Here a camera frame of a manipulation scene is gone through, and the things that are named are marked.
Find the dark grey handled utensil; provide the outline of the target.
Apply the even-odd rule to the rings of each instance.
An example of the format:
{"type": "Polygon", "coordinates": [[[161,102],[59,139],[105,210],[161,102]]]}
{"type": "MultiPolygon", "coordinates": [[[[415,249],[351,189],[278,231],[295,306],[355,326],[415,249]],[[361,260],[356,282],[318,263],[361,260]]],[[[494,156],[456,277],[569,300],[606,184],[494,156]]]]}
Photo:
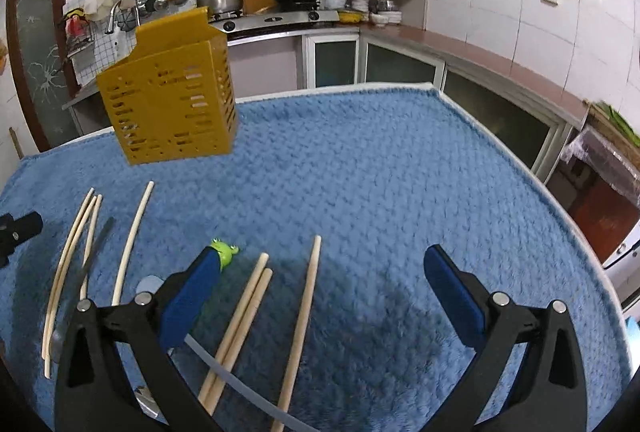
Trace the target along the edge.
{"type": "Polygon", "coordinates": [[[107,218],[100,233],[96,237],[96,241],[94,241],[93,250],[89,254],[88,263],[81,267],[74,278],[74,281],[72,283],[72,294],[63,304],[63,308],[65,309],[65,311],[63,313],[62,320],[54,327],[52,334],[50,354],[53,363],[57,364],[60,361],[65,341],[65,334],[68,328],[68,323],[70,322],[70,317],[73,316],[73,312],[75,311],[77,303],[80,300],[85,299],[86,297],[85,294],[80,293],[81,287],[84,282],[89,280],[90,271],[93,269],[93,265],[96,262],[96,257],[103,249],[104,242],[107,239],[108,234],[112,231],[114,224],[115,220],[113,216],[107,218]]]}

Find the cream chopstick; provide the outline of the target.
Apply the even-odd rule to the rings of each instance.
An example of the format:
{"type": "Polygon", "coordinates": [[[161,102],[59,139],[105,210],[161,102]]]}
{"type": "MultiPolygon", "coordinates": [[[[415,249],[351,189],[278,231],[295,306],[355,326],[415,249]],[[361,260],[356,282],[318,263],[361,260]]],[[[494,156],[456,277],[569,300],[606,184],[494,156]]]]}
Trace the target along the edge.
{"type": "Polygon", "coordinates": [[[85,243],[84,250],[84,258],[82,259],[82,272],[84,273],[84,277],[82,277],[82,282],[79,289],[79,299],[84,300],[88,294],[88,276],[89,276],[89,267],[90,267],[90,259],[92,256],[92,248],[94,237],[96,236],[96,223],[98,222],[99,211],[102,204],[103,196],[98,194],[96,196],[96,203],[91,212],[89,230],[87,233],[87,239],[85,243]]]}
{"type": "MultiPolygon", "coordinates": [[[[62,294],[61,294],[61,297],[60,297],[60,303],[58,303],[58,311],[56,312],[56,315],[55,315],[55,321],[54,321],[54,325],[53,325],[53,330],[54,330],[54,327],[58,323],[60,323],[61,320],[62,320],[63,296],[66,295],[66,294],[70,294],[72,292],[72,290],[73,290],[72,283],[73,283],[74,279],[72,279],[72,274],[78,273],[78,271],[82,267],[82,257],[79,256],[80,252],[78,251],[78,247],[79,247],[81,239],[84,237],[84,234],[87,232],[86,228],[89,227],[92,209],[89,210],[89,217],[87,219],[87,222],[84,225],[84,228],[81,230],[81,235],[79,236],[79,240],[77,241],[77,245],[75,247],[75,251],[73,253],[72,258],[70,259],[70,266],[68,267],[68,272],[66,274],[64,287],[62,289],[62,294]]],[[[53,370],[53,362],[51,360],[51,354],[50,354],[50,360],[48,360],[47,362],[45,362],[44,360],[42,360],[42,361],[43,361],[43,367],[42,367],[42,369],[43,369],[43,377],[46,380],[50,380],[52,378],[52,370],[53,370]]]]}
{"type": "Polygon", "coordinates": [[[44,319],[44,327],[42,333],[42,348],[41,358],[47,362],[50,360],[50,340],[53,332],[53,325],[55,321],[55,315],[58,311],[58,303],[60,303],[60,297],[68,267],[70,266],[70,259],[73,256],[77,241],[81,235],[81,230],[84,228],[85,223],[89,217],[89,210],[93,208],[96,196],[94,195],[94,189],[90,188],[85,195],[85,199],[82,200],[80,208],[75,216],[72,227],[68,232],[61,257],[58,260],[58,266],[56,267],[55,274],[53,276],[52,287],[49,295],[49,301],[47,305],[46,318],[44,319]]]}

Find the cream chopstick isolated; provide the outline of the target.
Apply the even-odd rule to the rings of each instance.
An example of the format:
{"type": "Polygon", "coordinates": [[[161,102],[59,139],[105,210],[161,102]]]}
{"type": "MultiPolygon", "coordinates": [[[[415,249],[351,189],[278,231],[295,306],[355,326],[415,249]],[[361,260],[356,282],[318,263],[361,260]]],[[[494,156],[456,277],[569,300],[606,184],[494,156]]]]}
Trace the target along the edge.
{"type": "Polygon", "coordinates": [[[130,230],[125,243],[125,248],[124,248],[124,251],[122,251],[122,257],[120,258],[120,263],[117,270],[114,290],[112,294],[112,302],[111,302],[112,305],[119,305],[120,300],[122,300],[122,289],[124,288],[126,271],[127,271],[127,267],[130,260],[130,255],[131,255],[132,249],[134,248],[134,241],[136,240],[138,229],[140,227],[146,206],[148,205],[149,199],[151,198],[153,188],[154,188],[154,181],[149,181],[144,189],[143,196],[137,207],[136,214],[134,215],[134,220],[131,223],[130,230]]]}

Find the wooden chopstick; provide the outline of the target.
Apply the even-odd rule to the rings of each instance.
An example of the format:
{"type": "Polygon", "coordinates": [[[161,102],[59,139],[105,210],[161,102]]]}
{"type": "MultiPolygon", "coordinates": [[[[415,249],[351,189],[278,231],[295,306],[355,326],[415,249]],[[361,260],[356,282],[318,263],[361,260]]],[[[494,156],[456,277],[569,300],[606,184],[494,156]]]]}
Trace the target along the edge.
{"type": "MultiPolygon", "coordinates": [[[[235,337],[231,342],[231,346],[229,351],[227,352],[226,357],[222,361],[221,365],[224,368],[232,371],[236,360],[238,359],[244,342],[248,336],[248,331],[250,331],[250,326],[254,321],[254,318],[257,314],[260,303],[262,303],[262,298],[264,297],[269,282],[272,277],[272,270],[270,268],[265,267],[262,271],[262,274],[259,277],[258,285],[250,297],[250,304],[248,304],[247,309],[242,317],[240,326],[238,331],[236,331],[235,337]]],[[[205,409],[209,413],[209,415],[213,415],[214,411],[219,403],[222,393],[224,392],[224,387],[226,386],[226,382],[222,380],[221,374],[216,374],[216,380],[212,387],[212,392],[208,394],[205,400],[205,409]]]]}
{"type": "MultiPolygon", "coordinates": [[[[259,277],[262,274],[262,271],[265,269],[268,259],[269,255],[265,252],[262,252],[255,265],[253,273],[247,280],[244,291],[241,295],[241,299],[239,300],[238,305],[236,305],[226,332],[224,333],[224,336],[222,337],[222,340],[217,348],[215,360],[217,360],[218,363],[222,363],[224,357],[226,357],[227,352],[229,351],[231,342],[235,337],[236,331],[238,331],[239,329],[242,317],[244,316],[248,304],[250,304],[250,297],[253,295],[258,285],[259,277]]],[[[210,392],[212,392],[212,387],[215,380],[215,372],[213,370],[209,370],[201,386],[200,392],[198,393],[198,400],[202,405],[205,405],[206,397],[210,392]]]]}
{"type": "Polygon", "coordinates": [[[282,412],[288,412],[288,408],[290,408],[297,371],[300,360],[302,359],[312,300],[314,300],[314,286],[316,285],[318,274],[321,242],[321,237],[319,235],[315,235],[307,268],[305,288],[302,300],[300,301],[291,351],[290,355],[288,355],[288,363],[286,364],[278,400],[278,408],[282,410],[282,412]]]}

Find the green frog handled utensil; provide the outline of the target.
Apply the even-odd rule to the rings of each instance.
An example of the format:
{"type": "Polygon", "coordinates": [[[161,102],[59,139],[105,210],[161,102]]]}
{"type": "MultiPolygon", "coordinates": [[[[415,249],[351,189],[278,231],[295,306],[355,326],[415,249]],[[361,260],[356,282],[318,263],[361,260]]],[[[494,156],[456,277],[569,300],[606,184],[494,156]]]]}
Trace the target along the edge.
{"type": "Polygon", "coordinates": [[[233,244],[228,244],[220,239],[210,241],[209,247],[214,249],[219,256],[220,270],[224,270],[232,262],[232,259],[239,253],[240,248],[233,244]]]}

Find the yellow perforated utensil holder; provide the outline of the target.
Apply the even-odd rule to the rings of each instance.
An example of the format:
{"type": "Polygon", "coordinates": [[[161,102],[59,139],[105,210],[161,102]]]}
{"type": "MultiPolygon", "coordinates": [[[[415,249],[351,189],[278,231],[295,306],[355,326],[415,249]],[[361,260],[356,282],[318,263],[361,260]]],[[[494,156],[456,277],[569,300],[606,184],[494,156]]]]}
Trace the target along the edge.
{"type": "Polygon", "coordinates": [[[239,114],[227,35],[205,7],[136,28],[134,49],[96,86],[132,165],[232,151],[239,114]]]}

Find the steel sink faucet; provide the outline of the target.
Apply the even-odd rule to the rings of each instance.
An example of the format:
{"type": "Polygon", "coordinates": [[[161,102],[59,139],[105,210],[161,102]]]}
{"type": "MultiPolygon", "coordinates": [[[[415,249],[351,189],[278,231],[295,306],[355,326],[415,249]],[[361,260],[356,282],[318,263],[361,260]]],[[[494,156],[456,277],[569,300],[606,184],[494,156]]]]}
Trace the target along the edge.
{"type": "Polygon", "coordinates": [[[119,28],[124,32],[133,31],[141,24],[137,0],[117,0],[110,10],[104,33],[112,35],[119,28]]]}

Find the brown framed glass door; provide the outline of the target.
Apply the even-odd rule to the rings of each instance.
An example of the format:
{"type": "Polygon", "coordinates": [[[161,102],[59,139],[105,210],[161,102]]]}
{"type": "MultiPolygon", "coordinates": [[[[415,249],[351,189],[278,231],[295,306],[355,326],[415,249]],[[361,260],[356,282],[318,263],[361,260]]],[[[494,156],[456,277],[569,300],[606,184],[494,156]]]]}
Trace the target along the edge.
{"type": "Polygon", "coordinates": [[[68,59],[66,0],[6,0],[6,36],[18,101],[39,151],[79,136],[63,108],[80,87],[68,59]]]}

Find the blue textured towel mat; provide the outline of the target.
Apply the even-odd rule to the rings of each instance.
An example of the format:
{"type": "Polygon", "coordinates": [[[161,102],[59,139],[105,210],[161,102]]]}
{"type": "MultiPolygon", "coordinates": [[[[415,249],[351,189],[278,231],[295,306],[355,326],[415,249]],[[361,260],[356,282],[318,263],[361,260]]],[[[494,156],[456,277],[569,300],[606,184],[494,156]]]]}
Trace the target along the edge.
{"type": "Polygon", "coordinates": [[[272,278],[235,364],[279,396],[312,241],[321,239],[292,414],[321,431],[415,431],[442,404],[473,353],[423,274],[428,247],[490,291],[570,311],[584,362],[588,422],[624,392],[630,360],[617,302],[564,214],[486,134],[434,92],[414,89],[241,104],[228,155],[130,165],[103,134],[25,160],[3,212],[37,211],[38,237],[1,273],[6,364],[29,404],[53,418],[41,334],[51,282],[78,207],[103,197],[88,293],[111,302],[134,219],[141,223],[122,296],[185,269],[220,239],[239,253],[193,327],[215,352],[258,256],[272,278]]]}

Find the steel gas stove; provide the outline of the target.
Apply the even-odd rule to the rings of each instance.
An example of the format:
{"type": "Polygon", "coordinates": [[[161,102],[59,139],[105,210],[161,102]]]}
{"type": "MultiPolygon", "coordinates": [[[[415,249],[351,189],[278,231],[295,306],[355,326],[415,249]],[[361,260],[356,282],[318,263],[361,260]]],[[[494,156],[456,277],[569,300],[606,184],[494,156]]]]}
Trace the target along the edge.
{"type": "Polygon", "coordinates": [[[335,10],[298,10],[272,12],[271,14],[248,14],[210,22],[217,30],[226,34],[273,30],[291,25],[314,25],[317,23],[339,22],[340,16],[335,10]]]}

